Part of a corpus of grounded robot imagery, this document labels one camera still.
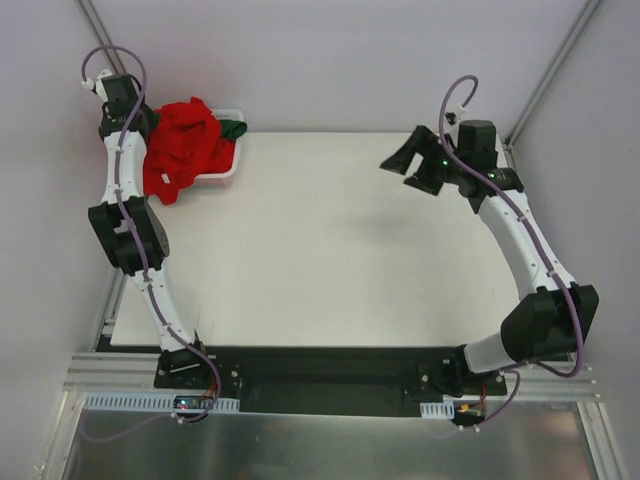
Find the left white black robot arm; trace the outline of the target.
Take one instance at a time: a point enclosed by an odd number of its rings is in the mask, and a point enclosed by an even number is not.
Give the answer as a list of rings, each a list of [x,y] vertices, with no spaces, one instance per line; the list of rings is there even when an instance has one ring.
[[[106,69],[84,85],[102,100],[99,136],[107,153],[107,180],[89,222],[109,263],[128,276],[149,309],[159,336],[158,370],[176,373],[192,389],[205,386],[212,366],[196,329],[179,313],[166,260],[169,240],[144,194],[143,164],[159,121],[144,100],[142,84],[130,74]]]

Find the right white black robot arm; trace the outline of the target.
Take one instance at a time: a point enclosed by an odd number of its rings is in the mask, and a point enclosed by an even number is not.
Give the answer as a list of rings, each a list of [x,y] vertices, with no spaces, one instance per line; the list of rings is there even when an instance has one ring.
[[[581,285],[563,267],[529,208],[517,173],[498,164],[495,125],[465,120],[437,135],[419,125],[381,169],[407,186],[436,196],[457,187],[493,234],[511,270],[519,302],[497,333],[453,349],[429,373],[437,391],[460,397],[481,388],[486,377],[544,359],[581,356],[599,305],[591,285]]]

